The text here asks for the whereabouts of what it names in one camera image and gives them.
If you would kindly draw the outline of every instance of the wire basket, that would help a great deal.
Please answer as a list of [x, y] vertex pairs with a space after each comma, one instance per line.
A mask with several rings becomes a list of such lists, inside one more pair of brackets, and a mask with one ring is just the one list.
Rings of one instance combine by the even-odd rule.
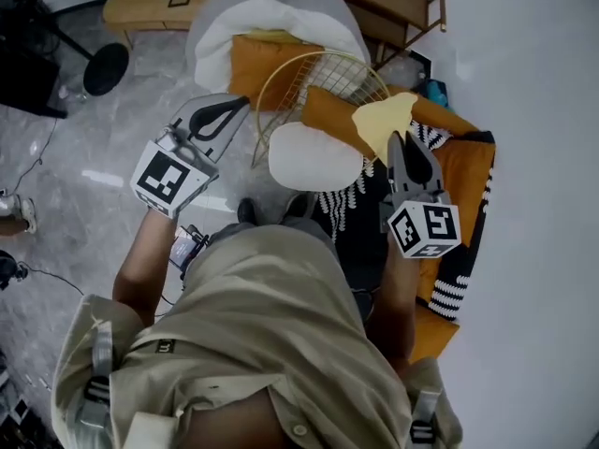
[[[276, 82], [277, 77], [288, 71], [291, 65], [298, 67], [295, 78], [274, 114], [270, 116], [264, 111], [263, 96]], [[314, 51], [288, 60], [270, 75], [257, 100], [258, 140], [252, 158], [252, 168], [259, 165], [268, 154], [270, 135], [276, 128], [301, 120], [309, 86], [323, 88], [355, 107], [385, 100], [391, 96], [381, 77], [352, 55], [338, 51]]]

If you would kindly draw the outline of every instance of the marble floor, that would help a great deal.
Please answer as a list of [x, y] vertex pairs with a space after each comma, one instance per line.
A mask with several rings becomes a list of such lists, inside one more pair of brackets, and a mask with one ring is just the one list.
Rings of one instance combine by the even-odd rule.
[[[59, 24], [89, 51], [115, 41], [103, 28], [101, 7], [67, 13]], [[119, 86], [98, 98], [69, 97], [65, 120], [0, 106], [0, 188], [9, 191], [38, 158], [56, 124], [43, 164], [22, 180], [17, 192], [34, 199], [38, 232], [2, 239], [1, 249], [32, 268], [67, 278], [85, 294], [110, 297], [114, 276], [146, 211], [128, 185], [141, 151], [185, 101], [202, 95], [186, 68], [185, 39], [180, 32], [135, 34]], [[64, 45], [56, 59], [61, 83], [77, 95], [85, 60]], [[407, 58], [385, 70], [387, 81], [403, 86], [414, 84], [415, 75], [417, 67]], [[220, 160], [220, 180], [183, 211], [182, 225], [193, 223], [211, 234], [236, 220], [233, 210], [244, 196], [258, 201], [265, 221], [283, 211], [290, 191], [272, 179], [268, 166], [250, 169], [256, 141], [252, 121], [246, 119]], [[164, 295], [174, 301], [180, 293], [179, 274], [171, 268]], [[0, 293], [0, 347], [10, 375], [47, 423], [48, 387], [79, 300], [74, 288], [39, 273]], [[162, 301], [158, 313], [167, 309]]]

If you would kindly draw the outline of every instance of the white pillow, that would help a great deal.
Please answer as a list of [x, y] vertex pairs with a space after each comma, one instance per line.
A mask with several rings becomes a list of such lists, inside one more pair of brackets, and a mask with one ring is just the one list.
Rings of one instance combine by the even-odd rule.
[[270, 174], [293, 190], [342, 190], [358, 179], [362, 163], [355, 148], [300, 122], [283, 124], [270, 137]]

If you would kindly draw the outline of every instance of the sneaker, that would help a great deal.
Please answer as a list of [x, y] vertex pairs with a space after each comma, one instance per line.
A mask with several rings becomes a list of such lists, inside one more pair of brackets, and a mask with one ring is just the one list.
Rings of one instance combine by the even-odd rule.
[[256, 218], [256, 205], [252, 198], [244, 198], [237, 208], [237, 221], [240, 223], [250, 223], [258, 225]]
[[36, 207], [32, 199], [24, 199], [21, 202], [21, 216], [29, 224], [25, 230], [34, 235], [37, 232]]
[[283, 215], [283, 220], [289, 216], [295, 218], [309, 218], [310, 215], [310, 197], [307, 193], [300, 193], [292, 196], [287, 203], [287, 209]]

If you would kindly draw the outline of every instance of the shirt button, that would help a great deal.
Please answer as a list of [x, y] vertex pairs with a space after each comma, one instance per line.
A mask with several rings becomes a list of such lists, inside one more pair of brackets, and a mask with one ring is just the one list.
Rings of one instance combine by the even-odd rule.
[[308, 434], [308, 429], [306, 426], [302, 426], [301, 424], [298, 424], [296, 426], [293, 426], [293, 433], [296, 436], [305, 436], [306, 434]]

